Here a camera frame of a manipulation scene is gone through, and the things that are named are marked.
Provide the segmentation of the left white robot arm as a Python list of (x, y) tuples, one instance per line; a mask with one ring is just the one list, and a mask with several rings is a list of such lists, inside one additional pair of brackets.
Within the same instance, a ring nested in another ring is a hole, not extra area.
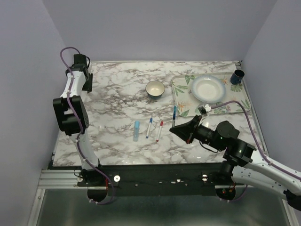
[(67, 68), (66, 76), (67, 83), (62, 95), (53, 99), (58, 126), (74, 143), (81, 168), (90, 171), (89, 182), (99, 186), (104, 182), (104, 174), (97, 170), (100, 161), (89, 141), (89, 118), (81, 98), (83, 91), (92, 91), (93, 74), (89, 71), (89, 58), (81, 53), (73, 55), (73, 64)]

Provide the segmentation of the thin teal blue pen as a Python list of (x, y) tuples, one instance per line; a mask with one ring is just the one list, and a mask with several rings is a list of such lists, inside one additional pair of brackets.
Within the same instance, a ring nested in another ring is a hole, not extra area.
[(175, 126), (176, 111), (177, 111), (177, 107), (174, 105), (173, 119), (172, 119), (172, 128)]

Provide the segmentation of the white pen blue tip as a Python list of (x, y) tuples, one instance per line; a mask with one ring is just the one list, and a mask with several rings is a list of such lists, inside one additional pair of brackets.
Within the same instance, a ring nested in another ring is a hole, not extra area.
[(147, 131), (146, 131), (146, 139), (148, 139), (149, 136), (150, 136), (150, 130), (151, 130), (151, 125), (152, 125), (152, 120), (153, 120), (153, 118), (151, 117), (150, 120), (149, 120)]

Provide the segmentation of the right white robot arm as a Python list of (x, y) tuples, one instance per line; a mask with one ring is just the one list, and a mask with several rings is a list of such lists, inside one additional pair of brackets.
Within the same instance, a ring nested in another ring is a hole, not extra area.
[(223, 185), (230, 181), (251, 185), (279, 195), (294, 209), (301, 209), (301, 173), (266, 156), (258, 148), (238, 138), (239, 131), (228, 121), (215, 130), (200, 123), (201, 116), (170, 128), (170, 132), (190, 144), (194, 139), (223, 151), (224, 161), (216, 173)]

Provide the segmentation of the white pen red tip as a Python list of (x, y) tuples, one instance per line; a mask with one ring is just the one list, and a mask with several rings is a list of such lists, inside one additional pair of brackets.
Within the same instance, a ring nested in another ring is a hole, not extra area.
[(158, 141), (159, 141), (159, 139), (160, 139), (160, 135), (161, 135), (162, 127), (163, 127), (163, 126), (159, 126), (159, 128), (158, 128), (158, 133), (157, 133), (157, 136), (156, 136), (156, 142), (158, 142)]

